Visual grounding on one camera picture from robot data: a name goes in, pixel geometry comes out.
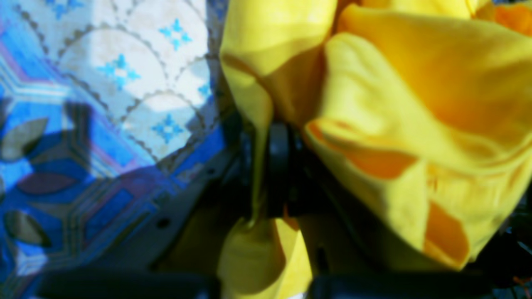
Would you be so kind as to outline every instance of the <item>yellow cloth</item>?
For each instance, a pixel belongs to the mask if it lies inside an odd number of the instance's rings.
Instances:
[[[273,117],[292,122],[390,229],[462,269],[531,176],[531,7],[232,0],[221,61],[256,130],[254,166]],[[261,216],[261,181],[257,172],[252,220],[234,228],[221,257],[229,298],[285,299],[286,273],[299,269],[299,292],[311,279],[292,263],[304,254],[297,226]]]

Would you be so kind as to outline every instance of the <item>black plastic part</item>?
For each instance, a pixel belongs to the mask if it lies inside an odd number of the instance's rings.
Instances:
[[[483,276],[460,273],[393,273],[322,276],[311,284],[308,299],[488,299]]]
[[[242,207],[245,209],[243,217],[249,219],[251,217],[251,198],[252,198],[252,182],[253,182],[253,153],[254,153],[254,132],[240,133],[240,154],[239,154],[239,169],[240,169],[240,188],[242,199]]]
[[[292,138],[297,165],[291,169],[297,171],[294,177],[300,194],[292,204],[297,209],[289,206],[289,211],[299,209],[291,215],[298,216],[309,255],[313,247],[323,246],[332,274],[348,273],[349,269],[351,273],[449,270],[400,239],[342,186],[314,153],[297,146],[302,142],[296,132]]]
[[[98,259],[94,265],[105,268],[147,271],[164,255],[176,236],[183,230],[200,198],[223,179],[234,162],[238,148],[218,154],[179,198],[168,203],[146,226],[130,240]]]
[[[81,268],[44,276],[36,294],[42,299],[218,299],[214,277]]]
[[[516,285],[514,276],[532,276],[532,255],[519,245],[514,234],[506,232],[495,235],[468,268],[485,273],[497,288],[510,288]]]
[[[268,153],[268,217],[281,218],[290,195],[290,143],[285,124],[270,126]]]
[[[306,173],[305,157],[303,155],[305,145],[301,138],[300,132],[295,127],[288,127],[290,161],[289,176],[290,187],[287,202],[288,215],[290,217],[299,217],[309,213],[323,212],[324,195],[323,192],[315,192],[309,184],[308,173]]]

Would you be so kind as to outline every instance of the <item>geometric pattern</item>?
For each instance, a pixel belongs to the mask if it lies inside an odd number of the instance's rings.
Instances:
[[[178,50],[179,46],[192,41],[188,33],[179,24],[179,19],[176,19],[173,25],[159,29],[159,32],[173,45],[175,51]]]
[[[55,12],[58,20],[77,7],[83,7],[83,3],[77,0],[46,0],[46,4]]]
[[[140,78],[139,74],[128,65],[123,54],[120,54],[113,62],[106,63],[104,67],[97,69],[110,78],[118,86],[118,90],[122,90],[127,83]]]
[[[217,65],[226,10],[0,2],[0,298],[120,244],[236,140]]]
[[[178,136],[179,133],[183,132],[183,129],[176,124],[172,119],[172,116],[169,114],[164,120],[154,126],[152,130],[157,132],[157,134],[164,139],[166,144],[168,144],[173,137]]]

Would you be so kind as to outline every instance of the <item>hole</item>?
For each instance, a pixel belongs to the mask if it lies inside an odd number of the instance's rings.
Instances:
[[[157,227],[161,229],[166,228],[169,225],[170,225],[170,219],[168,218],[163,218],[157,222]]]

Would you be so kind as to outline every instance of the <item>blue patterned fabric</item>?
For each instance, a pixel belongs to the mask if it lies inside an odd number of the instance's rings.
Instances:
[[[0,298],[120,244],[236,140],[226,9],[0,2]]]

